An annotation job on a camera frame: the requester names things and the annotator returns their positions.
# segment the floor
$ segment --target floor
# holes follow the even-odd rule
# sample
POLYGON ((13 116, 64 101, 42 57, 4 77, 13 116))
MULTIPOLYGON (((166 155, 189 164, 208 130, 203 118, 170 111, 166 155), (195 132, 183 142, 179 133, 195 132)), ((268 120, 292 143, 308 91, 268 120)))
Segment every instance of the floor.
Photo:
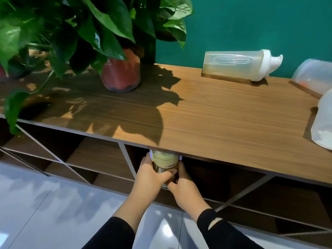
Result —
MULTIPOLYGON (((125 199, 123 195, 0 164, 0 249, 80 249, 125 199)), ((317 248, 237 228, 264 248, 317 248)), ((186 213, 152 204, 142 218, 133 248, 208 247, 186 213)))

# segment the green wall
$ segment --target green wall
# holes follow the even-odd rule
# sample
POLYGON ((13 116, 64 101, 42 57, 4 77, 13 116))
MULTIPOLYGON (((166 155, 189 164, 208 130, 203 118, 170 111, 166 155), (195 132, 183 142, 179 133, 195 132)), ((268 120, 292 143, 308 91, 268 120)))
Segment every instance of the green wall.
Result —
POLYGON ((192 0, 184 50, 157 41, 156 63, 202 68, 206 51, 269 49, 272 76, 292 77, 308 58, 332 61, 332 0, 192 0))

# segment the potted plant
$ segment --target potted plant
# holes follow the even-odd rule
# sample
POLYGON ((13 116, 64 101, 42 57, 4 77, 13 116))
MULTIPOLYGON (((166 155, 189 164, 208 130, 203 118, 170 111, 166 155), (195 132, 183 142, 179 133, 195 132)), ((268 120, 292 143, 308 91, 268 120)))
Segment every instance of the potted plant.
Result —
POLYGON ((35 91, 7 96, 11 133, 24 100, 53 75, 62 79, 68 64, 76 75, 96 69, 112 91, 135 88, 140 60, 154 62, 156 39, 184 47, 183 18, 192 12, 190 0, 0 0, 0 64, 7 75, 33 72, 45 61, 52 67, 35 91))

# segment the black sleeve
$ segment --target black sleeve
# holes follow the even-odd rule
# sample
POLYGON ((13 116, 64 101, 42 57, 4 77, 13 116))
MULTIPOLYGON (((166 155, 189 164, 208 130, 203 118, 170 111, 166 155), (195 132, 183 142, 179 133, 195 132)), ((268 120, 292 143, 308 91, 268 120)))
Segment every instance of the black sleeve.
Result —
POLYGON ((121 218, 111 217, 82 249, 131 249, 135 232, 121 218))
POLYGON ((263 249, 226 220, 220 220, 208 230, 210 223, 216 217, 215 210, 206 209, 197 220, 197 226, 209 249, 263 249))

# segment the white lid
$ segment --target white lid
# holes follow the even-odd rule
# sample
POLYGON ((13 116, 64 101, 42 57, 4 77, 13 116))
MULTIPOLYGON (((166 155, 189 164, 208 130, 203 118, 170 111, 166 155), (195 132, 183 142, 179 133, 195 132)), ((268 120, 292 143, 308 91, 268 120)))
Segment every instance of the white lid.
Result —
POLYGON ((252 81, 260 81, 264 77, 270 75, 271 72, 274 72, 281 65, 283 61, 283 56, 272 57, 270 50, 262 50, 263 51, 263 62, 262 66, 259 70, 258 76, 255 80, 252 81))

